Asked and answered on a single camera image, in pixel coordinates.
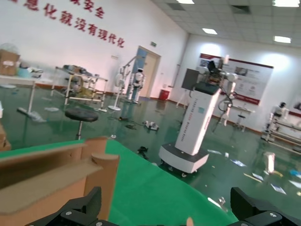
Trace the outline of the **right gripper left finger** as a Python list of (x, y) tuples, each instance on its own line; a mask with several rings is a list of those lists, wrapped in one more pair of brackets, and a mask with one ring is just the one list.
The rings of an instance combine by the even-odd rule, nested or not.
[(69, 200), (57, 212), (29, 223), (29, 226), (110, 226), (98, 218), (102, 206), (101, 187), (95, 186), (86, 196)]

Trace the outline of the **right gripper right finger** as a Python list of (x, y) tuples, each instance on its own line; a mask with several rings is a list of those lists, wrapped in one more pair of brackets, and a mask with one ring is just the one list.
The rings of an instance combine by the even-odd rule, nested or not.
[(301, 226), (301, 221), (285, 214), (270, 202), (252, 198), (240, 188), (230, 191), (230, 206), (238, 219), (233, 226)]

